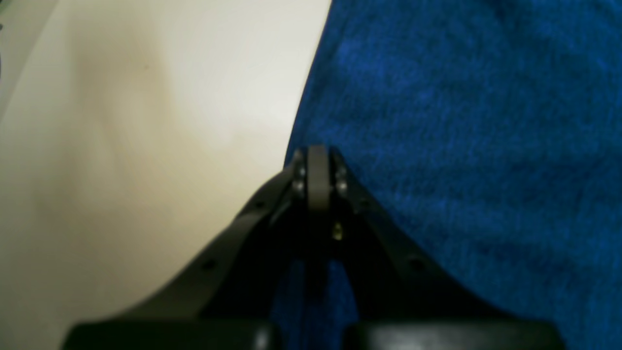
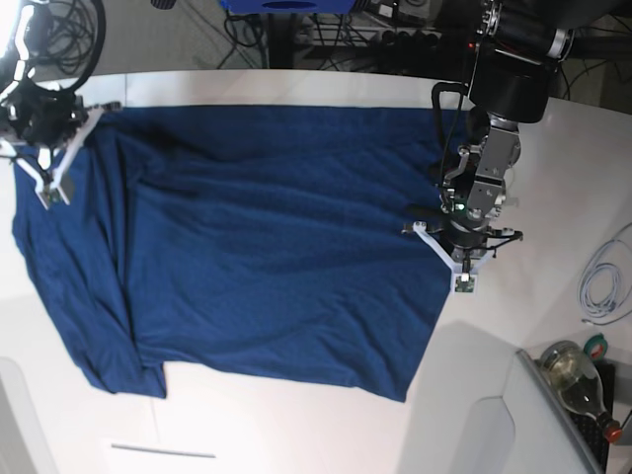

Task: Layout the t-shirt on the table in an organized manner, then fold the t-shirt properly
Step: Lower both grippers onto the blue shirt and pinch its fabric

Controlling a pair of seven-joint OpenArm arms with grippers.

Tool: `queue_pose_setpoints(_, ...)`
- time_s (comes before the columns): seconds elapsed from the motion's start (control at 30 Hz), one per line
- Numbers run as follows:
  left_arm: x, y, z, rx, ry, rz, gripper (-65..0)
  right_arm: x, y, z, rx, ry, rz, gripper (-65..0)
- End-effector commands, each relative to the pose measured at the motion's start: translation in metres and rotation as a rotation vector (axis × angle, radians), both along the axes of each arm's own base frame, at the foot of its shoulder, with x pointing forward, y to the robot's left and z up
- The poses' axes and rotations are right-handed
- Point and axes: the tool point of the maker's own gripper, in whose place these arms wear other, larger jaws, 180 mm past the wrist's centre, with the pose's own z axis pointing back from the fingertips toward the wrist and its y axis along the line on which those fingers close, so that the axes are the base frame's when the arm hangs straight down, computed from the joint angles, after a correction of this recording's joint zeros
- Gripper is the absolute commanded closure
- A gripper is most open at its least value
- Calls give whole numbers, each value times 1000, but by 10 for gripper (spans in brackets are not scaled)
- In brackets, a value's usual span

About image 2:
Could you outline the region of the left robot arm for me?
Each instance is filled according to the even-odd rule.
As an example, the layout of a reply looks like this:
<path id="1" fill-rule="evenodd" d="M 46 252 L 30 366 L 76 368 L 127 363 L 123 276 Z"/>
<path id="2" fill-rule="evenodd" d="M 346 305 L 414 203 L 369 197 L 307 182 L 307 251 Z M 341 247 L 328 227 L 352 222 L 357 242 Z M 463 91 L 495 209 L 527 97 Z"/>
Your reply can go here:
<path id="1" fill-rule="evenodd" d="M 432 89 L 434 123 L 442 151 L 434 165 L 440 207 L 413 204 L 426 231 L 457 264 L 468 267 L 487 253 L 521 239 L 518 231 L 495 229 L 507 199 L 505 174 L 520 156 L 519 127 L 543 117 L 558 66 L 573 31 L 549 26 L 529 1 L 486 1 L 468 81 L 439 82 Z M 440 97 L 469 100 L 466 142 L 451 148 L 454 131 L 442 123 Z"/>

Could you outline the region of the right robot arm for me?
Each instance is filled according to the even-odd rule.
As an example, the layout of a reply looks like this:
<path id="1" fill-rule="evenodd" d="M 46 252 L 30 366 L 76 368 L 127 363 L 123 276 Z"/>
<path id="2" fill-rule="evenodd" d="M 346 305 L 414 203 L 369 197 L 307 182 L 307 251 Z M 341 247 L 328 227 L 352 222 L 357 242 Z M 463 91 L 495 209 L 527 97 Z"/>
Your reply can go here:
<path id="1" fill-rule="evenodd" d="M 12 21 L 1 38 L 1 130 L 31 146 L 57 148 L 88 119 L 77 91 L 91 77 L 103 51 L 107 19 L 104 3 L 92 3 L 96 19 L 82 74 L 67 88 L 46 89 L 33 80 L 36 65 L 47 57 L 54 16 L 46 1 L 17 1 L 3 19 Z"/>

